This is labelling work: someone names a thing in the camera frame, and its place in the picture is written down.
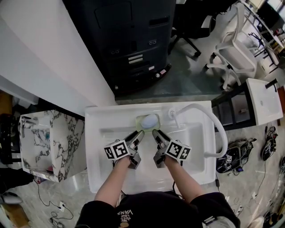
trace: white hose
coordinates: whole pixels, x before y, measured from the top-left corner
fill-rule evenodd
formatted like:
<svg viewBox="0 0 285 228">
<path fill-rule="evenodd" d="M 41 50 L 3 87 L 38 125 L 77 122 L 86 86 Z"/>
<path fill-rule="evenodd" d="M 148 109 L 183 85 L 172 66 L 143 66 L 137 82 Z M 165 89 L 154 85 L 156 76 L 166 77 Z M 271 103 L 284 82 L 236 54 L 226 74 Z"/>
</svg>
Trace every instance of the white hose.
<svg viewBox="0 0 285 228">
<path fill-rule="evenodd" d="M 172 118 L 175 117 L 175 119 L 176 119 L 176 117 L 179 114 L 186 112 L 190 109 L 199 109 L 200 111 L 204 112 L 214 122 L 215 126 L 217 127 L 217 129 L 219 131 L 219 134 L 221 135 L 222 141 L 223 141 L 223 149 L 220 153 L 213 154 L 213 153 L 205 152 L 204 156 L 205 157 L 215 157 L 215 158 L 223 157 L 228 150 L 228 139 L 227 139 L 226 132 L 224 131 L 223 125 L 221 124 L 219 119 L 212 112 L 208 111 L 204 106 L 194 103 L 194 104 L 190 104 L 190 105 L 182 108 L 178 112 L 172 114 L 171 117 Z"/>
</svg>

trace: black bag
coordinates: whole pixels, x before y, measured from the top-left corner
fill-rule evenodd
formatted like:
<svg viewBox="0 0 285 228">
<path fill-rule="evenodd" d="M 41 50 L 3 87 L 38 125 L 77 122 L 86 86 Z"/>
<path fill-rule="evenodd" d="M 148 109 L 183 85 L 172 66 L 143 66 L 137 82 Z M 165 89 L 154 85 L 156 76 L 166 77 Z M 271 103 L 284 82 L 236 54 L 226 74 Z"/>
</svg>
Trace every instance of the black bag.
<svg viewBox="0 0 285 228">
<path fill-rule="evenodd" d="M 251 150 L 253 149 L 252 142 L 256 140 L 256 138 L 245 138 L 230 142 L 226 154 L 216 161 L 217 172 L 243 171 L 242 167 L 248 162 Z"/>
</svg>

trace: person's hand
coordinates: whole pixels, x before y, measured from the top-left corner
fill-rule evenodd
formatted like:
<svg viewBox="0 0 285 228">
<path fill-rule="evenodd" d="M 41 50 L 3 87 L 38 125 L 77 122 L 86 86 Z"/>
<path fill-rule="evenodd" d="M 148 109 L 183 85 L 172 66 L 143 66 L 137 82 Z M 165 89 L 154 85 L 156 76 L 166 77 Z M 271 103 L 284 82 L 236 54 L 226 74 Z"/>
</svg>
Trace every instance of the person's hand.
<svg viewBox="0 0 285 228">
<path fill-rule="evenodd" d="M 116 162 L 115 166 L 129 166 L 130 165 L 130 156 L 123 157 Z"/>
<path fill-rule="evenodd" d="M 168 155 L 165 155 L 164 163 L 165 163 L 166 166 L 169 166 L 171 164 L 178 163 L 178 161 L 176 161 L 175 159 L 173 159 L 172 157 L 170 157 Z"/>
</svg>

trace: white sink unit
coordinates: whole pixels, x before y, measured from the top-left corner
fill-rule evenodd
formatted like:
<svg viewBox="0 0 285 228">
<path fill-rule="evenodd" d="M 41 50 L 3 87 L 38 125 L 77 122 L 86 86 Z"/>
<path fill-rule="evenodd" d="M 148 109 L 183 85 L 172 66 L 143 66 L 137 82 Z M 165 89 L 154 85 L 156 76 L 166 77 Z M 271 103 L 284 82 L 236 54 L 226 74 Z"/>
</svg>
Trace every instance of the white sink unit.
<svg viewBox="0 0 285 228">
<path fill-rule="evenodd" d="M 248 78 L 246 80 L 252 100 L 256 125 L 262 125 L 283 117 L 278 92 L 274 86 L 265 87 L 267 81 Z"/>
<path fill-rule="evenodd" d="M 210 101 L 136 104 L 109 107 L 89 107 L 85 110 L 85 146 L 90 190 L 96 193 L 112 171 L 112 163 L 107 160 L 103 147 L 116 139 L 124 139 L 136 130 L 137 116 L 157 114 L 161 130 L 173 140 L 192 147 L 190 155 L 183 163 L 184 169 L 200 184 L 213 182 L 216 175 L 216 159 L 209 154 L 216 153 L 215 131 L 212 120 L 197 109 L 187 110 L 177 116 L 180 128 L 169 117 L 170 109 L 178 112 L 182 108 L 198 103 L 212 112 Z M 136 170 L 128 170 L 123 191 L 134 194 L 144 191 L 168 191 L 173 179 L 167 168 L 158 169 L 153 157 L 157 144 L 151 132 L 146 132 L 138 145 L 142 159 Z"/>
<path fill-rule="evenodd" d="M 84 121 L 56 110 L 20 117 L 23 170 L 60 182 L 86 169 Z"/>
</svg>

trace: floor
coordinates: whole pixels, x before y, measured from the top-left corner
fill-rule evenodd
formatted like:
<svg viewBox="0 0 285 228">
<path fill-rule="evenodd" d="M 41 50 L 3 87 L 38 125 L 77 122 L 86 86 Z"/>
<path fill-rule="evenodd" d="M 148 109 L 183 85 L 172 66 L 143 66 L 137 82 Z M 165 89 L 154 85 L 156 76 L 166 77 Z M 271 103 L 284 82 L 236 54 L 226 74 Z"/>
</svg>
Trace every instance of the floor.
<svg viewBox="0 0 285 228">
<path fill-rule="evenodd" d="M 223 70 L 209 69 L 206 71 L 204 66 L 213 62 L 211 54 L 215 51 L 216 45 L 224 34 L 235 30 L 236 17 L 230 21 L 235 12 L 235 7 L 232 7 L 231 11 L 224 15 L 219 14 L 216 18 L 216 27 L 209 37 L 192 40 L 202 53 L 199 58 L 195 58 L 195 50 L 185 40 L 180 39 L 168 57 L 172 68 L 164 78 L 147 89 L 116 97 L 116 100 L 221 94 L 220 77 L 224 74 Z M 243 31 L 245 33 L 256 33 L 249 23 L 244 26 Z M 238 39 L 245 43 L 247 47 L 253 47 L 257 40 L 254 40 L 254 38 L 252 40 L 248 39 L 245 33 L 240 33 Z M 220 63 L 220 61 L 216 58 L 214 63 Z M 284 75 L 283 70 L 277 69 L 266 80 L 269 81 L 279 77 L 278 80 L 284 84 Z"/>
<path fill-rule="evenodd" d="M 249 162 L 244 166 L 244 172 L 238 176 L 231 174 L 218 174 L 220 180 L 220 191 L 228 198 L 228 202 L 232 209 L 237 210 L 239 205 L 244 206 L 244 210 L 240 214 L 241 227 L 245 228 L 252 219 L 263 215 L 269 208 L 269 200 L 275 200 L 276 195 L 280 195 L 283 191 L 284 177 L 279 177 L 279 161 L 285 155 L 285 126 L 277 127 L 277 151 L 271 158 L 266 161 L 266 175 L 264 182 L 259 190 L 258 196 L 252 199 L 252 194 L 257 193 L 258 187 L 264 177 L 265 163 L 260 159 L 260 151 L 265 142 L 265 125 L 254 126 L 250 128 L 227 131 L 228 141 L 240 138 L 257 139 L 254 142 Z M 221 147 L 219 133 L 216 133 L 216 149 Z M 52 201 L 59 205 L 60 201 L 64 201 L 66 207 L 73 213 L 72 220 L 60 220 L 65 227 L 74 227 L 79 218 L 82 206 L 94 199 L 94 194 L 89 191 L 89 183 L 87 171 L 79 173 L 61 183 L 44 181 L 39 185 L 42 200 L 47 204 Z M 217 191 L 215 183 L 203 185 L 207 192 Z M 33 182 L 29 185 L 16 187 L 10 191 L 18 194 L 22 199 L 21 204 L 30 219 L 32 228 L 42 227 L 49 228 L 51 224 L 48 219 L 52 211 L 57 212 L 60 217 L 71 218 L 71 214 L 66 210 L 60 212 L 55 206 L 44 206 L 38 196 L 37 185 Z"/>
<path fill-rule="evenodd" d="M 225 27 L 228 26 L 229 28 L 234 25 L 234 20 L 227 24 L 227 20 L 233 14 L 234 10 L 232 9 L 225 15 L 219 15 L 217 17 L 217 26 L 210 37 L 194 41 L 202 52 L 198 59 L 193 59 L 194 50 L 185 42 L 180 41 L 169 57 L 173 67 L 168 75 L 153 87 L 131 96 L 120 98 L 118 103 L 202 101 L 215 98 L 220 94 L 219 85 L 222 72 L 214 72 L 212 69 L 204 72 L 202 68 L 206 63 L 210 62 L 210 55 L 214 51 L 215 45 L 219 42 L 221 35 L 227 31 Z M 236 210 L 240 204 L 244 206 L 244 210 L 239 216 L 242 228 L 247 227 L 254 218 L 263 215 L 269 208 L 269 200 L 272 199 L 274 201 L 276 196 L 280 195 L 284 186 L 284 178 L 279 176 L 279 161 L 285 155 L 285 141 L 283 140 L 285 138 L 285 126 L 280 126 L 277 127 L 279 134 L 277 137 L 277 151 L 266 161 L 264 182 L 258 196 L 252 199 L 252 194 L 254 192 L 257 193 L 265 174 L 265 163 L 260 159 L 260 151 L 265 142 L 264 130 L 265 125 L 227 132 L 228 141 L 251 137 L 257 139 L 254 142 L 249 162 L 244 166 L 244 172 L 238 176 L 218 174 L 220 191 L 227 197 L 231 207 Z M 220 136 L 219 133 L 216 133 L 217 150 L 220 147 Z M 89 191 L 87 171 L 79 173 L 61 183 L 47 180 L 41 183 L 39 187 L 41 198 L 46 204 L 52 201 L 54 204 L 59 205 L 60 201 L 64 201 L 66 207 L 73 213 L 74 218 L 72 220 L 60 219 L 60 222 L 65 227 L 74 227 L 82 206 L 94 199 L 94 194 Z M 203 187 L 207 192 L 217 191 L 215 183 L 210 183 Z M 39 199 L 38 188 L 35 183 L 17 187 L 11 191 L 17 193 L 23 199 L 21 205 L 31 221 L 30 226 L 32 228 L 52 227 L 48 221 L 52 211 L 58 212 L 60 217 L 71 217 L 67 210 L 62 213 L 53 205 L 50 207 L 44 206 Z"/>
</svg>

